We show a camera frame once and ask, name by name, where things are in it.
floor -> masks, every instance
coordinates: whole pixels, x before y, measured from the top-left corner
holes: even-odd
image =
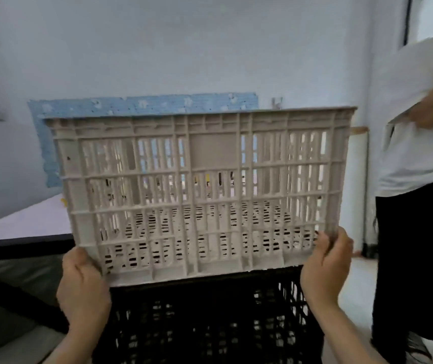
[[[352,270],[340,296],[341,308],[358,326],[366,344],[370,338],[376,270],[375,261],[353,260]],[[36,364],[61,339],[62,335],[39,327],[38,330],[16,340],[17,342],[1,348],[0,364]],[[428,341],[427,345],[433,354],[433,342]],[[327,344],[323,351],[323,364],[337,364]]]
[[[348,317],[358,326],[364,342],[370,339],[371,312],[375,294],[377,262],[355,259],[348,280],[340,295],[340,306]],[[433,355],[433,342],[427,341]],[[331,349],[325,344],[323,364],[337,364]]]

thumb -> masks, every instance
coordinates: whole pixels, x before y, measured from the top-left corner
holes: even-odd
[[[329,248],[329,237],[324,232],[319,231],[317,240],[316,240],[316,247],[313,251],[313,255],[311,257],[319,258],[321,261],[326,256],[326,253],[328,252]]]

black plastic crate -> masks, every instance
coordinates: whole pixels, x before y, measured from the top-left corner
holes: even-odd
[[[321,363],[301,267],[112,289],[94,364]]]

white tabletop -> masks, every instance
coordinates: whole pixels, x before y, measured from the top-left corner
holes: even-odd
[[[61,194],[0,219],[0,240],[71,233]]]

plastic crate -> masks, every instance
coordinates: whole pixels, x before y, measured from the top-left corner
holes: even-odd
[[[354,108],[47,119],[112,286],[302,264],[336,231]]]
[[[321,363],[300,269],[112,288],[93,364]]]

